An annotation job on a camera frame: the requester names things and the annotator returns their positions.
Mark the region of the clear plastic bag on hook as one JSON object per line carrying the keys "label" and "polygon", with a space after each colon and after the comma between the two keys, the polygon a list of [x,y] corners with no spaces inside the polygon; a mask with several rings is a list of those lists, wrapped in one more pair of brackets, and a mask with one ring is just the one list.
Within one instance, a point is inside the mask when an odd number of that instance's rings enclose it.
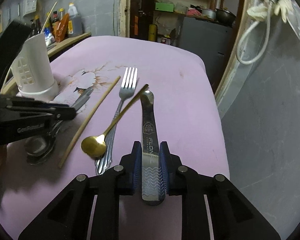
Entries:
{"label": "clear plastic bag on hook", "polygon": [[292,0],[292,10],[288,13],[287,21],[300,40],[300,7],[294,0]]}

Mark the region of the orange snack bag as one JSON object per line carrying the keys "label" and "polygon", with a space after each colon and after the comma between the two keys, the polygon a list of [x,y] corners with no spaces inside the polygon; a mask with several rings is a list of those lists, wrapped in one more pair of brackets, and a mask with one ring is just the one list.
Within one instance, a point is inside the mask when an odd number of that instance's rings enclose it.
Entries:
{"label": "orange snack bag", "polygon": [[55,34],[55,40],[57,43],[60,43],[64,40],[65,34],[68,29],[68,23],[69,23],[69,14],[66,13],[63,18],[61,19],[59,26],[57,27],[56,34]]}

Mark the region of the large oil jug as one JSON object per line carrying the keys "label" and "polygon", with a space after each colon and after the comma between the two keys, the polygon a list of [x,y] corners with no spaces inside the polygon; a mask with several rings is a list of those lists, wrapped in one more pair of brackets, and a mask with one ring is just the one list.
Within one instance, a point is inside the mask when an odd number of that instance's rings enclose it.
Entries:
{"label": "large oil jug", "polygon": [[69,4],[68,14],[69,14],[68,36],[76,37],[82,35],[83,34],[82,20],[74,3]]}

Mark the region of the gold long-handled spoon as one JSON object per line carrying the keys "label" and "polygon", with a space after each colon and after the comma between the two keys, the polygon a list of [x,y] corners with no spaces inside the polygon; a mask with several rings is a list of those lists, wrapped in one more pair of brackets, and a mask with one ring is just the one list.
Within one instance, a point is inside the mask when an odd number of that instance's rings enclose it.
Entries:
{"label": "gold long-handled spoon", "polygon": [[84,153],[89,155],[92,158],[98,158],[105,154],[106,152],[106,142],[105,137],[110,132],[110,130],[120,121],[123,115],[136,103],[143,92],[148,89],[149,85],[145,84],[137,94],[130,100],[129,103],[125,106],[125,108],[118,114],[118,116],[112,121],[112,123],[108,126],[108,128],[98,136],[89,136],[86,137],[81,142],[81,149]]}

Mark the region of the white plastic utensil holder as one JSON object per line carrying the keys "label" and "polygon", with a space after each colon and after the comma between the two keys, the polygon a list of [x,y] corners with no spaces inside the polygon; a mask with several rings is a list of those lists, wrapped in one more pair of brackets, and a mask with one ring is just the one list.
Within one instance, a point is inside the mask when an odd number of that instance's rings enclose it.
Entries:
{"label": "white plastic utensil holder", "polygon": [[48,102],[57,96],[59,88],[51,70],[43,33],[25,41],[11,70],[22,97]]}

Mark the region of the green box on shelf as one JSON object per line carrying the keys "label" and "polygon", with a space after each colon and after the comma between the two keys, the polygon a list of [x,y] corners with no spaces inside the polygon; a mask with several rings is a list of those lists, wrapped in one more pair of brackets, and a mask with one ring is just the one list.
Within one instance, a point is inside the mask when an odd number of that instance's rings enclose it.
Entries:
{"label": "green box on shelf", "polygon": [[155,10],[156,11],[165,11],[165,12],[174,12],[174,4],[173,3],[156,2]]}

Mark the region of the yellow gas cylinder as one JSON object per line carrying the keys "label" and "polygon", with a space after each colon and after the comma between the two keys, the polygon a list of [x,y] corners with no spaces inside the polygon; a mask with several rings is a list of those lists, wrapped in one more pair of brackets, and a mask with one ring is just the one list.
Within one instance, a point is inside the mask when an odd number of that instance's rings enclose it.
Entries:
{"label": "yellow gas cylinder", "polygon": [[149,31],[148,31],[148,40],[155,42],[157,38],[157,25],[156,24],[150,24],[149,25]]}

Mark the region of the chopstick in holder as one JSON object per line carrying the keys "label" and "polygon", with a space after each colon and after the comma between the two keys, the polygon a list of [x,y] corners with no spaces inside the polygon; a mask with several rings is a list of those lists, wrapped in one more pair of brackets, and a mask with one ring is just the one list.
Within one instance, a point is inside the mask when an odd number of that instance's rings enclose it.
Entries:
{"label": "chopstick in holder", "polygon": [[43,32],[44,32],[44,28],[46,27],[46,25],[47,25],[47,23],[48,23],[48,21],[49,21],[49,18],[50,18],[50,16],[51,16],[51,13],[53,12],[53,10],[54,10],[55,6],[57,5],[57,3],[58,3],[58,1],[56,1],[56,2],[54,3],[54,5],[52,6],[51,10],[50,10],[49,13],[47,14],[46,19],[45,19],[45,22],[44,22],[44,24],[43,24],[43,28],[41,29],[41,32],[40,32],[40,33],[43,33]]}

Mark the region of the wide steel spoon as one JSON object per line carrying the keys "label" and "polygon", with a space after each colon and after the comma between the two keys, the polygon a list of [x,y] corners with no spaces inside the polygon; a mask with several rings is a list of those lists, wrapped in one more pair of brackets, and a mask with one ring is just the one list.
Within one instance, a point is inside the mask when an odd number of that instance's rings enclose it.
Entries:
{"label": "wide steel spoon", "polygon": [[146,90],[140,97],[142,106],[141,197],[151,206],[165,199],[157,128],[154,116],[154,94]]}

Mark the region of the slim steel spoon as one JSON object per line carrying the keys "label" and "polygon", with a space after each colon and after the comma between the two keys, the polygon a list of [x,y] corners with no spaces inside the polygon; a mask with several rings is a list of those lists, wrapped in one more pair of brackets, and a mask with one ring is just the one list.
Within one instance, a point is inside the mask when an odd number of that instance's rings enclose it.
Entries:
{"label": "slim steel spoon", "polygon": [[[87,88],[71,106],[76,110],[76,113],[89,100],[93,90],[93,87]],[[24,148],[27,153],[28,164],[38,165],[46,161],[55,148],[57,134],[61,129],[62,123],[63,120],[57,121],[44,135],[36,135],[26,139]]]}

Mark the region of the white rubber glove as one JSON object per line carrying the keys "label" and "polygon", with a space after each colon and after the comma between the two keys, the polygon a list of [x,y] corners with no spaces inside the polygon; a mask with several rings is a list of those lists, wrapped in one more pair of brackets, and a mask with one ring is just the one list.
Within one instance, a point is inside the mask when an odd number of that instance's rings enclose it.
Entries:
{"label": "white rubber glove", "polygon": [[258,6],[250,7],[247,10],[247,14],[250,18],[256,21],[263,22],[268,17],[268,11],[270,16],[273,14],[278,16],[281,14],[282,21],[287,23],[288,14],[293,12],[293,5],[291,0],[262,0]]}

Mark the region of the soy sauce bottle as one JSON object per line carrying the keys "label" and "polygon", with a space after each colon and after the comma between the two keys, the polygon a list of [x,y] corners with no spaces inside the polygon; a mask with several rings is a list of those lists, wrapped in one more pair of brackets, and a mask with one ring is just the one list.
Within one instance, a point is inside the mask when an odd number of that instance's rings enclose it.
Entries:
{"label": "soy sauce bottle", "polygon": [[36,31],[39,34],[41,32],[41,30],[42,30],[42,27],[41,27],[40,18],[39,18],[38,15],[36,15],[34,17],[34,21],[35,21]]}

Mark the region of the black wok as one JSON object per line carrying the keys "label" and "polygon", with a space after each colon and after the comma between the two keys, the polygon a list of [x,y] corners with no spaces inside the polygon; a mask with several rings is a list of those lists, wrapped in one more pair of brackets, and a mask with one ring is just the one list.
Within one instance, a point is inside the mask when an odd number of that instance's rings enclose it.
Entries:
{"label": "black wok", "polygon": [[215,20],[221,25],[232,27],[234,21],[236,19],[236,15],[232,12],[225,9],[216,9],[216,18]]}

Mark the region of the grey cabinet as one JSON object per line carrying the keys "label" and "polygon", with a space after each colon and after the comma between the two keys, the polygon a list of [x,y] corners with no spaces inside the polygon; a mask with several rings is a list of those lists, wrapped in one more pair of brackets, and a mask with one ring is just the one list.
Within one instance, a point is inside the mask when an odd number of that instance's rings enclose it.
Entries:
{"label": "grey cabinet", "polygon": [[183,20],[179,48],[190,51],[202,59],[214,91],[224,73],[231,36],[231,27],[197,18],[185,17]]}

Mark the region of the wooden chopstick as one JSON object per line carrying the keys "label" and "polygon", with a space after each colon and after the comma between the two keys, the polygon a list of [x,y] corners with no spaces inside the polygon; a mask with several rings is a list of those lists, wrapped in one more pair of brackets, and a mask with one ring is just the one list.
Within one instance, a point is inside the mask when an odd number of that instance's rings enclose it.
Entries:
{"label": "wooden chopstick", "polygon": [[74,137],[71,139],[70,144],[68,145],[68,147],[66,148],[65,152],[63,153],[59,163],[58,163],[58,168],[62,168],[66,159],[68,158],[68,155],[70,154],[70,152],[72,151],[72,149],[74,148],[74,146],[76,145],[79,137],[81,136],[81,134],[83,133],[84,129],[86,128],[86,126],[88,125],[90,119],[93,117],[93,115],[95,114],[95,112],[97,111],[97,109],[99,108],[99,106],[101,105],[101,103],[105,100],[105,98],[108,96],[108,94],[113,90],[113,88],[117,85],[117,83],[119,82],[119,80],[121,79],[121,76],[119,75],[114,81],[113,83],[107,88],[107,90],[102,94],[100,100],[96,103],[96,105],[93,107],[93,109],[90,111],[90,113],[88,114],[88,116],[86,117],[86,119],[83,121],[83,123],[81,124],[81,126],[79,127],[79,129],[77,130],[77,132],[75,133]]}

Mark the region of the steel pot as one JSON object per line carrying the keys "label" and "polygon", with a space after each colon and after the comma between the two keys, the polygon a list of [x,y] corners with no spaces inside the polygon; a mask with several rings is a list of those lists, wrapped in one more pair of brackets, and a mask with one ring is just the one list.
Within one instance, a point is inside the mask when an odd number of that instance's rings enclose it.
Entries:
{"label": "steel pot", "polygon": [[209,18],[210,20],[216,19],[216,12],[211,9],[202,9],[202,16]]}

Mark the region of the silver fork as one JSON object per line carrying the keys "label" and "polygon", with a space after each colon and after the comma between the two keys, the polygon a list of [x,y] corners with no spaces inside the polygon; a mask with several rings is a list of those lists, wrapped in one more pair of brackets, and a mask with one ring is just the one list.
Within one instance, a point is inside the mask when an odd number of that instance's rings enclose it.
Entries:
{"label": "silver fork", "polygon": [[[115,112],[114,119],[120,114],[123,103],[134,95],[136,89],[137,77],[138,77],[138,69],[136,67],[129,67],[129,68],[126,67],[122,79],[120,91],[119,91],[120,103]],[[97,159],[97,161],[95,161],[97,175],[104,174],[104,172],[108,168],[110,168],[110,165],[112,163],[112,151],[113,151],[113,144],[115,139],[115,132],[116,132],[116,125],[109,131],[109,133],[105,137],[105,142],[107,147],[106,152],[101,159]]]}

